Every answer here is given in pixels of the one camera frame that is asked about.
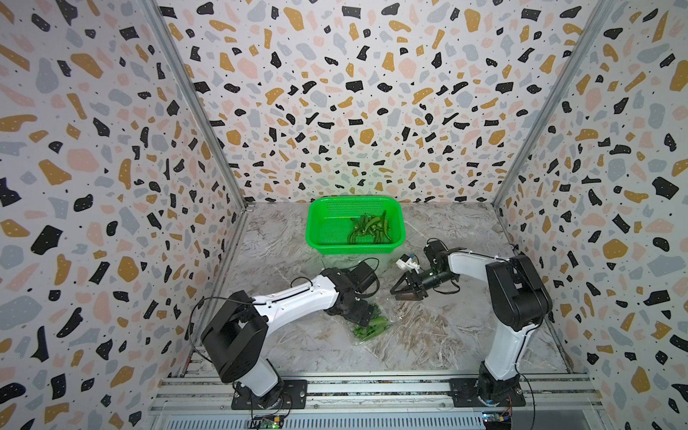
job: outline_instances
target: gray speckle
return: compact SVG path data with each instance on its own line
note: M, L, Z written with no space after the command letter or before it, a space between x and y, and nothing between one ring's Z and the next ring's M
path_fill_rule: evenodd
M131 66L131 71L133 71L133 74L135 76L138 76L139 78L143 78L147 80L148 82L151 82L151 78L146 74L143 66L138 63L134 63L133 61L129 61L129 65Z
M664 169L667 168L667 162L664 160L650 160L647 162L647 170L649 170L652 173L659 173L661 171L664 171Z
M313 52L313 50L310 49L310 46L308 46L306 43L299 43L299 44L297 45L297 50L301 53L301 55L303 55L303 57L304 57L306 60L311 60L311 61L312 61L312 60L314 60L315 58L317 58L317 57L315 56L315 52Z
M287 45L282 45L280 42L277 42L277 47L284 56L289 56L292 54L292 50L289 49Z
M151 146L153 149L160 152L165 152L169 148L167 140L162 134L153 134L151 137Z
M261 0L258 4L246 14L246 18L252 23L259 23L265 19L265 1Z
M638 61L645 64L654 63L657 61L660 55L664 54L669 49L669 44L664 43L659 46L651 47L646 50L642 50L638 53Z
M609 327L609 334L617 345L633 346L633 341L614 327Z
M50 62L45 58L41 58L39 60L39 72L36 76L36 88L42 94L49 94L55 91L59 85L60 82L57 80L55 72L52 71Z
M456 103L464 109L470 107L471 102L473 102L473 95L468 91L460 92L459 95L456 96Z
M649 106L649 117L647 118L647 125L653 129L658 129L662 127L662 122L664 122L664 106L659 103L652 103Z
M511 55L511 47L513 46L513 44L514 44L514 41L511 40L511 37L507 34L502 39L502 42L499 44L499 47L504 50L504 53L506 54L506 56L510 56Z
M39 315L41 309L43 309L43 306L29 296L20 296L0 305L0 330L9 330L18 325L33 321Z
M0 153L19 157L19 150L25 147L24 142L0 142Z
M24 262L24 250L17 245L6 245L0 254L0 266L9 270Z
M45 380L47 379L47 370L41 369L39 373L36 374L33 380L33 385L37 389L45 388Z
M67 219L69 202L67 200L58 199L57 197L48 197L47 199L55 210L55 218Z
M108 116L110 114L110 106L103 103L89 103L89 106L100 115Z
M79 336L79 338L69 342L69 346L83 345L84 343L95 343L98 341L99 334L99 328L89 328L84 334Z
M647 267L649 267L650 272L652 272L655 277L661 277L677 270L684 269L686 267L686 262L678 255L676 257L660 255L649 262Z
M140 224L126 206L120 209L120 219L122 220L122 227L126 231L132 235L138 231Z
M441 22L447 15L447 10L449 10L449 3L442 4L439 8L433 10L428 14L429 23Z
M346 54L346 39L342 37L339 33L334 33L332 37L332 44L342 51L342 54Z
M65 39L67 39L72 45L76 47L82 47L84 44L84 41L81 38L81 36L79 36L78 33L71 28L67 28L67 36L65 36Z
M131 104L131 97L117 88L110 90L110 93L107 95L107 97L122 106L129 106Z
M615 158L609 161L607 166L607 178L615 182L626 174L626 161L623 158Z
M645 97L643 97L643 91L638 90L635 97L633 97L633 109L640 109L645 104Z
M477 49L475 49L475 45L464 45L461 50L466 54L466 60L468 61L476 61L480 58L477 54Z
M614 402L619 409L626 406L626 391L623 391L623 387L619 383L614 384Z
M327 106L327 96L320 91L313 91L309 97L310 101L316 104L318 107Z

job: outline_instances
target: pink speckle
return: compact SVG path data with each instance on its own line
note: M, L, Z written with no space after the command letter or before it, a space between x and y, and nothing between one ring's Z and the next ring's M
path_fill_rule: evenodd
M74 298L76 299L77 302L83 304L89 303L91 299L93 298L93 295L90 292L75 292L74 293Z
M112 315L110 314L110 299L105 291L101 291L96 297L96 302L93 304L93 317L103 322L103 324L110 324Z
M24 269L22 269L21 272L17 276L15 276L10 283L7 285L7 289L9 291L19 291L26 281L29 280L31 275L36 272L36 269L40 266L40 263L33 263L28 266L26 266Z
M315 14L312 10L306 14L305 19L313 30L318 28L318 21L315 20Z
M67 164L73 170L93 173L100 166L88 149L70 149L67 152Z
M418 25L418 15L416 14L416 8L411 5L411 9L409 10L409 19L414 25Z
M416 62L410 58L404 58L399 62L399 72L401 72L406 79L412 79L416 75L417 68Z
M585 108L592 112L602 101L602 93L599 88L593 88L585 94Z
M236 23L236 24L241 23L241 21L239 20L239 17L237 17L237 15L234 13L234 10L232 10L232 8L229 7L228 3L224 4L224 8L227 11L227 16L229 17L229 19L232 20L233 23Z
M247 78L258 79L258 67L249 60L242 58L237 64L237 68L246 75Z
M86 238L98 246L103 246L103 229L97 222L92 222L86 230Z
M65 107L65 102L62 101L62 97L59 94L55 94L50 98L50 104L55 109L62 109Z

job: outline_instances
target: black mounting plate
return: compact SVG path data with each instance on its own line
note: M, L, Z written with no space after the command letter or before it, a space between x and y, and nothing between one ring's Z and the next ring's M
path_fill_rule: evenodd
M247 387L238 388L232 399L232 410L234 411L248 411L251 410L251 404L253 404L253 412L260 413L261 409L258 405L257 397L253 395L251 390ZM284 387L280 396L282 397L282 404L279 401L273 405L273 407L268 408L273 410L274 407L280 408L280 413L286 413L291 409L305 409L305 396L308 393L308 381L306 379L285 379Z
M454 407L478 407L485 408L486 405L477 397L475 383L477 378L453 378L449 380L449 395L454 401ZM512 406L526 406L526 399L523 393L517 393L517 388L509 390ZM495 405L496 407L508 407L508 405Z

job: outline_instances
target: vent grille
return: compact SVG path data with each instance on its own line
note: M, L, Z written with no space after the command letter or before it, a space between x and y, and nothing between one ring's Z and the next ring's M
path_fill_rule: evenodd
M480 412L300 413L284 420L284 429L340 430L483 430ZM218 416L171 416L167 430L247 429L248 419Z

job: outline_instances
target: gold speckle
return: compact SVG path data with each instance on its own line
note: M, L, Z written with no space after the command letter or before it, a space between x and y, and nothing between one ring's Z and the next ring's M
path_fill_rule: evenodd
M523 27L523 30L521 30L521 35L520 35L520 37L521 37L521 43L527 41L529 36L530 36L530 26L529 26L529 25L525 25L525 26Z
M231 32L237 31L237 29L232 27L231 25L224 23L222 21L218 21L216 19L211 19L209 24L211 25L212 28L216 29L219 32L224 31L224 30L229 30Z
M607 259L620 258L626 255L628 247L618 239L612 239L602 246L602 252Z
M466 9L464 11L464 18L466 18L466 28L469 29L469 33L477 32L478 27L480 27L480 12Z
M588 82L590 82L590 75L586 74L583 76L583 78L576 84L576 89L578 90L578 94L583 95L585 92L585 87L588 86Z
M117 267L117 275L126 282L132 282L138 276L138 267L131 257L122 257L120 265Z
M646 193L634 193L633 191L629 190L624 190L623 195L631 202L636 203L641 203L643 200L649 198L649 195Z
M566 317L566 315L573 310L573 307L569 303L562 303L559 308L561 309L561 316L563 317Z
M408 33L411 32L411 28L408 25L406 25L404 23L400 23L399 21L395 21L395 20L392 20L389 22L389 27L392 30L394 30L395 32L400 31L400 30L404 30Z
M388 52L387 55L385 55L385 60L383 61L383 69L387 69L390 72L394 71L394 54L391 52Z
M413 94L413 102L411 104L417 105L418 102L420 102L423 98L428 96L429 94L433 93L432 88L423 88L420 91L417 91L416 93Z
M581 140L587 140L587 139L597 139L598 137L599 137L599 134L597 133L597 130L582 129L578 133L578 136L576 136L576 142L580 142Z
M638 366L638 369L636 369L636 373L631 378L631 386L635 388L635 390L638 393L644 393L645 391L649 391L649 379L647 379L647 373L645 372L645 369Z
M182 32L179 31L177 26L174 25L173 23L167 24L167 27L170 29L170 33L172 34L172 36L175 39L177 39L178 41L181 41L184 38L184 36L182 35Z
M232 62L229 59L229 55L227 55L226 52L219 53L219 66L225 70L234 72L234 66L232 65Z
M549 74L552 72L552 66L555 64L556 55L550 55L540 66L540 70Z
M614 62L619 61L619 55L616 53L616 51L614 51L614 48L609 43L605 43L605 45L602 47L602 53L604 56L612 57Z
M661 339L664 336L666 336L667 333L669 333L671 331L671 327L669 327L668 325L666 325L660 321L657 321L654 324L654 329L655 329L655 332L650 334L650 336L654 337L655 339Z
M273 88L265 93L265 97L268 99L268 104L271 105L284 93L282 88Z
M435 41L432 44L432 49L436 50L437 47L440 46L442 37L444 37L444 30L437 30L437 36L435 36Z
M120 164L120 174L118 176L120 182L125 185L127 190L131 189L131 159L126 158Z
M241 134L237 130L227 131L227 142L239 146L241 145Z
M45 179L47 179L50 185L59 185L63 182L71 180L72 178L70 173L60 169L55 164L52 164L52 161L50 160L39 161L39 167L41 168L41 171L45 175Z
M686 61L685 63L686 63L687 72L688 72L688 61ZM633 89L633 87L635 87L635 86L638 85L639 83L643 82L644 80L645 80L645 72L640 72L640 74L639 74L638 76L636 76L636 77L631 81L630 84L626 85L626 86L623 88L623 91L625 91L625 92L628 93L631 89Z
M303 30L303 17L301 16L301 13L298 10L292 8L284 8L284 14L289 19L289 22L291 23L294 30L296 30L297 32Z
M504 139L504 136L506 136L505 130L497 130L490 135L490 139L488 141L490 144L497 145L502 141L502 139Z
M566 23L563 25L563 32L566 34L576 33L578 35L583 34L583 30L578 25L573 25L571 23Z
M375 131L373 129L366 129L361 132L360 141L364 144L370 144L373 141L373 137L375 137Z
M356 24L354 23L349 24L349 36L351 36L353 41L358 39L358 29L356 29Z
M14 64L29 72L29 60L12 51L10 48L6 47L5 45L0 45L0 54L3 54L3 56L6 57L8 60L12 61Z
M13 219L6 219L0 222L0 226L7 237L27 237L29 235L29 230L20 226L19 223Z
M672 91L681 91L688 83L688 61L681 60L676 65L676 71L671 78L669 89Z
M114 388L118 386L119 384L123 384L127 382L131 377L133 376L133 367L130 366L122 366L118 371L117 374L115 375L114 378L112 378L112 382L110 382L110 388Z
M63 412L69 412L69 403L58 403L57 405L47 406L43 412L43 419L45 423L53 421L57 415Z
M84 69L94 78L100 79L103 75L103 70L89 54L72 54L70 58L74 64Z
M23 123L36 120L38 120L38 118L35 115L6 116L5 118L0 118L0 131L19 131Z
M633 318L636 316L635 312L631 312L630 314L626 315L626 317L623 319L623 322L621 323L621 329L627 332L628 330L631 329L631 324L633 324Z

